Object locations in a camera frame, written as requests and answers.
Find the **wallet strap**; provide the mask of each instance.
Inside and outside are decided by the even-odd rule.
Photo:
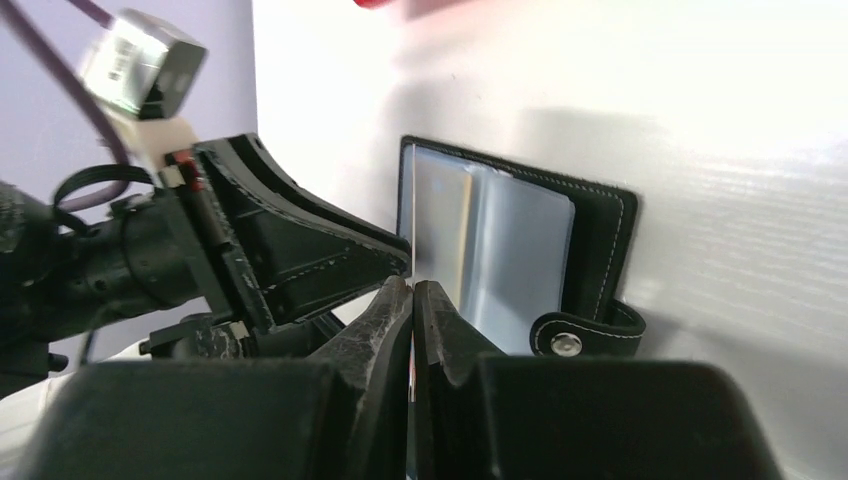
[[[537,355],[563,355],[554,349],[555,339],[565,336],[566,356],[632,357],[645,333],[645,320],[618,300],[610,302],[608,323],[595,322],[566,312],[539,317],[530,330],[530,347]]]

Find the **wallet snap button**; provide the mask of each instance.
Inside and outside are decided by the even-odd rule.
[[[559,333],[551,339],[551,350],[560,357],[576,357],[583,350],[583,341],[573,333]]]

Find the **black leather wallet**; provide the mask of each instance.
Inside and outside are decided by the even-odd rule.
[[[575,216],[562,303],[560,311],[542,315],[533,324],[531,348],[537,355],[552,355],[554,339],[567,335],[580,343],[581,357],[636,353],[645,321],[615,298],[636,223],[638,199],[633,192],[413,136],[401,140],[401,155],[409,145],[488,165],[566,195]]]

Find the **red object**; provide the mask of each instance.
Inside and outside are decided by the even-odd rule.
[[[356,4],[359,5],[362,8],[377,8],[377,7],[381,7],[381,6],[389,3],[389,0],[353,0],[353,1],[356,2]]]

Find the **white surface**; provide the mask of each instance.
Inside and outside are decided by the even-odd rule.
[[[642,355],[723,367],[787,478],[844,479],[848,3],[412,2],[254,2],[282,166],[389,229],[406,133],[638,192]]]

